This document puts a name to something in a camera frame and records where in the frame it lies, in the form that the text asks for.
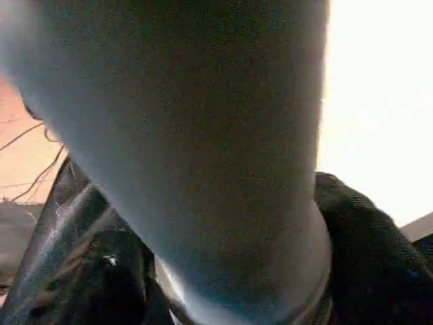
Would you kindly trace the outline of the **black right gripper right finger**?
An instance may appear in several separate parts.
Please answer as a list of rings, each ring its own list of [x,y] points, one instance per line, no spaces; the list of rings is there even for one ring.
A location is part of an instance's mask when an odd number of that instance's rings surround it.
[[[329,173],[314,199],[332,242],[331,324],[431,324],[432,268],[393,220]]]

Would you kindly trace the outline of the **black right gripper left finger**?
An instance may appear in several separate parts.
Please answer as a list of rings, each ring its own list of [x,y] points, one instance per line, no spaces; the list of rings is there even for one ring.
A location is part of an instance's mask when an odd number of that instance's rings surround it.
[[[152,256],[126,228],[87,232],[54,246],[31,324],[165,324]]]

